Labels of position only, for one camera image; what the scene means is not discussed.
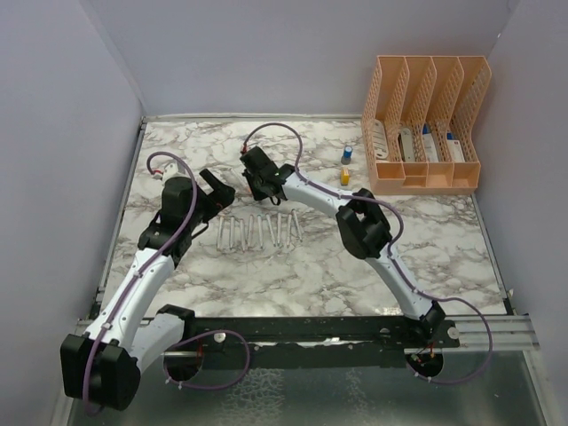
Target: metal frame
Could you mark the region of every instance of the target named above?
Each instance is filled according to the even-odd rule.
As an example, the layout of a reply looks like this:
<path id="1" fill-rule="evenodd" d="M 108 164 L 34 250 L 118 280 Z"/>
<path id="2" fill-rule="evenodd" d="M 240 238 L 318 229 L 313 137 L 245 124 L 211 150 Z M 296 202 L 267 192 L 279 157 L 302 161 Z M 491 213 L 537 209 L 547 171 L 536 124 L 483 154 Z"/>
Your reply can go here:
<path id="1" fill-rule="evenodd" d="M 144 134 L 146 130 L 146 124 L 149 122 L 166 122 L 166 121 L 206 121 L 206 120 L 216 120 L 216 121 L 232 121 L 234 119 L 239 119 L 243 121 L 254 121 L 259 119 L 271 119 L 271 120 L 330 120 L 330 121 L 352 121 L 360 119 L 358 114 L 344 114 L 344 115 L 324 115 L 324 114 L 175 114 L 175 115 L 156 115 L 156 116 L 145 116 L 142 118 L 141 126 L 138 130 L 137 143 L 135 146 L 132 163 L 130 165 L 129 174 L 127 177 L 126 186 L 124 187 L 124 192 L 122 194 L 122 200 L 117 215 L 117 219 L 114 224 L 114 230 L 112 235 L 112 240 L 108 255 L 106 257 L 104 271 L 101 276 L 98 287 L 98 297 L 97 303 L 100 307 L 99 295 L 104 292 L 107 282 L 107 277 L 110 272 L 110 265 L 112 262 L 114 248 L 116 245 L 116 240 L 120 227 L 122 224 L 122 216 L 130 194 L 130 187 L 134 178 L 134 171 L 136 164 L 138 162 L 138 156 L 140 148 L 142 146 L 142 141 L 144 139 Z M 477 204 L 477 199 L 475 195 L 471 197 L 473 200 L 474 208 L 476 210 L 477 219 L 479 221 L 485 245 L 491 259 L 495 276 L 503 296 L 503 301 L 509 301 L 509 293 L 505 288 L 501 273 L 499 271 L 499 266 L 495 259 L 493 253 L 493 247 L 491 245 L 489 236 L 485 229 L 485 224 L 483 217 L 479 210 Z M 490 328 L 492 330 L 493 342 L 495 351 L 522 351 L 525 355 L 525 361 L 528 368 L 529 375 L 531 377 L 535 393 L 538 398 L 538 403 L 545 417 L 545 421 L 549 425 L 564 425 L 564 420 L 561 415 L 559 405 L 557 404 L 556 397 L 552 391 L 551 383 L 548 379 L 548 373 L 544 367 L 542 356 L 540 354 L 540 346 L 536 334 L 534 333 L 533 325 L 528 316 L 518 316 L 518 315 L 488 315 L 486 316 L 489 321 Z M 483 322 L 479 317 L 476 316 L 451 316 L 447 318 L 455 322 L 457 329 L 460 332 L 460 342 L 461 346 L 459 348 L 445 348 L 443 352 L 456 352 L 456 351 L 486 351 L 487 349 L 487 335 Z M 141 326 L 147 325 L 151 319 L 143 320 Z M 80 335 L 92 321 L 90 320 L 79 320 L 75 333 Z M 177 351 L 176 356 L 186 356 L 183 351 Z M 53 410 L 53 415 L 51 418 L 51 426 L 60 426 L 67 424 L 69 415 L 71 414 L 71 407 L 73 405 L 73 400 L 65 396 L 63 388 L 61 387 L 59 395 L 56 400 L 56 405 Z"/>

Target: white stick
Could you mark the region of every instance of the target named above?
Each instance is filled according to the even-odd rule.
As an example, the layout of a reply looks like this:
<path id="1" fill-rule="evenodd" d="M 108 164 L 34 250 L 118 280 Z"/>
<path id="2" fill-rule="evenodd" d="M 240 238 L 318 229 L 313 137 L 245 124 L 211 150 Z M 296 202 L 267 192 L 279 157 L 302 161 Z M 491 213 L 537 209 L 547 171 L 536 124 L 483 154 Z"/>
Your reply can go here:
<path id="1" fill-rule="evenodd" d="M 234 243 L 234 217 L 231 216 L 231 227 L 229 228 L 229 249 L 233 248 Z"/>
<path id="2" fill-rule="evenodd" d="M 292 236 L 292 215 L 288 215 L 288 232 L 286 236 L 286 247 L 290 247 L 290 238 Z"/>
<path id="3" fill-rule="evenodd" d="M 278 220 L 276 222 L 276 243 L 278 247 L 280 246 L 280 236 L 282 235 L 282 215 L 281 213 L 277 216 Z"/>
<path id="4" fill-rule="evenodd" d="M 243 219 L 239 221 L 239 228 L 241 229 L 241 247 L 244 253 L 247 251 L 247 241 L 245 240 L 245 221 Z"/>
<path id="5" fill-rule="evenodd" d="M 276 239 L 274 238 L 274 229 L 272 228 L 272 219 L 268 213 L 266 214 L 266 222 L 268 222 L 268 231 L 270 231 L 270 238 L 272 240 L 272 245 L 276 247 Z"/>
<path id="6" fill-rule="evenodd" d="M 248 217 L 248 228 L 249 228 L 249 229 L 248 229 L 248 236 L 247 236 L 247 245 L 248 245 L 249 247 L 252 247 L 252 246 L 253 246 L 253 243 L 252 243 L 252 231 L 253 231 L 254 227 L 255 227 L 255 217 L 252 216 L 252 215 L 250 215 L 250 216 Z"/>
<path id="7" fill-rule="evenodd" d="M 219 217 L 219 230 L 217 232 L 217 251 L 221 249 L 221 243 L 223 242 L 223 222 L 225 221 L 225 217 Z"/>
<path id="8" fill-rule="evenodd" d="M 260 249 L 264 249 L 264 242 L 263 242 L 263 218 L 258 215 L 256 217 L 256 221 L 258 222 L 258 241 L 260 242 Z"/>
<path id="9" fill-rule="evenodd" d="M 298 231 L 298 238 L 301 241 L 304 236 L 303 236 L 302 228 L 300 228 L 300 222 L 298 221 L 298 215 L 296 214 L 296 211 L 294 209 L 292 209 L 292 216 L 294 217 L 294 224 L 296 225 L 296 230 Z"/>

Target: small yellow object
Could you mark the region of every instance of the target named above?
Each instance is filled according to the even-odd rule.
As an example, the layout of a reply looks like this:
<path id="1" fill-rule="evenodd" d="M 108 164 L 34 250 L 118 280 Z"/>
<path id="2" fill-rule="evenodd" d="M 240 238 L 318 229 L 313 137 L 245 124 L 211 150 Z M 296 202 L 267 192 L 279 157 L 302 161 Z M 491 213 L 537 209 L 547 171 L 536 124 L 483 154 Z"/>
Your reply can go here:
<path id="1" fill-rule="evenodd" d="M 341 175 L 339 177 L 339 181 L 343 186 L 349 184 L 349 171 L 347 170 L 346 167 L 341 168 Z"/>

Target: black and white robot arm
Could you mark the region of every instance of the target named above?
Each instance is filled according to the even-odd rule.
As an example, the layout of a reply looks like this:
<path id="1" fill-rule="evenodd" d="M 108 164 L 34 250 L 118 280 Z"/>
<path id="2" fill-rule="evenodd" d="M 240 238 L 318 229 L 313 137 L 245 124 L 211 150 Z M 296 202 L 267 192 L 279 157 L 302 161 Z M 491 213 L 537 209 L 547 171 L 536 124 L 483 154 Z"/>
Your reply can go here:
<path id="1" fill-rule="evenodd" d="M 158 312 L 147 327 L 140 327 L 146 310 L 164 281 L 178 267 L 192 245 L 200 224 L 209 222 L 233 203 L 235 191 L 208 170 L 201 173 L 212 192 L 204 193 L 197 185 L 193 214 L 184 224 L 193 197 L 192 180 L 179 166 L 170 163 L 162 176 L 162 207 L 138 240 L 138 251 L 121 286 L 103 312 L 82 335 L 68 335 L 60 348 L 61 369 L 66 395 L 83 397 L 83 381 L 89 380 L 89 401 L 117 410 L 125 409 L 136 394 L 140 375 L 184 334 L 185 322 L 177 315 Z M 152 261 L 144 272 L 140 266 Z M 88 357 L 96 348 L 88 366 Z"/>
<path id="2" fill-rule="evenodd" d="M 321 211 L 328 217 L 334 217 L 345 248 L 356 258 L 365 260 L 379 274 L 396 297 L 400 310 L 411 322 L 413 333 L 423 341 L 432 337 L 446 315 L 438 303 L 413 291 L 395 267 L 393 261 L 414 288 L 421 287 L 399 258 L 396 248 L 390 247 L 388 253 L 388 244 L 392 240 L 391 227 L 380 206 L 373 202 L 341 197 L 355 195 L 374 199 L 370 191 L 361 189 L 350 193 L 317 182 L 318 187 L 336 193 L 337 196 L 334 197 L 302 180 L 293 166 L 285 164 L 278 168 L 258 146 L 243 154 L 241 161 L 245 165 L 243 174 L 255 200 L 272 197 L 283 201 L 297 201 Z"/>

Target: floor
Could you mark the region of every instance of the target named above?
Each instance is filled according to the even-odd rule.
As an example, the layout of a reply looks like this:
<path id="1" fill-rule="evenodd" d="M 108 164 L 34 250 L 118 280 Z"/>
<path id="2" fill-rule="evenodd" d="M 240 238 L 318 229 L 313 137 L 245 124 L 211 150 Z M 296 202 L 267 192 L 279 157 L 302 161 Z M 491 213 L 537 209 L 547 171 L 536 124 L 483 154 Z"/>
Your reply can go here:
<path id="1" fill-rule="evenodd" d="M 114 248 L 103 308 L 120 285 L 136 251 L 138 236 L 160 208 L 162 185 L 146 171 L 147 156 L 164 150 L 185 158 L 195 173 L 210 169 L 237 189 L 234 204 L 224 212 L 222 247 L 217 248 L 219 220 L 197 238 L 175 274 L 159 290 L 146 315 L 165 304 L 196 311 L 199 316 L 323 316 L 399 314 L 398 304 L 366 263 L 350 256 L 334 220 L 293 203 L 275 207 L 255 202 L 241 176 L 239 151 L 243 139 L 261 122 L 151 122 L 140 149 L 122 226 Z M 353 146 L 346 189 L 368 186 L 359 122 L 290 122 L 304 139 L 301 168 L 329 185 L 339 186 L 339 159 Z M 297 153 L 293 135 L 282 128 L 261 130 L 255 137 L 276 161 L 292 163 Z M 483 313 L 506 313 L 501 291 L 484 242 L 473 202 L 468 196 L 383 197 L 405 219 L 398 250 L 423 288 L 435 296 L 461 296 Z M 292 226 L 288 242 L 287 215 L 298 213 L 303 239 Z M 283 215 L 282 242 L 272 245 L 263 221 L 260 247 L 257 215 Z M 240 219 L 247 239 L 249 218 L 254 228 L 241 244 Z M 229 247 L 230 217 L 235 218 Z M 462 304 L 445 304 L 448 314 L 471 313 Z"/>

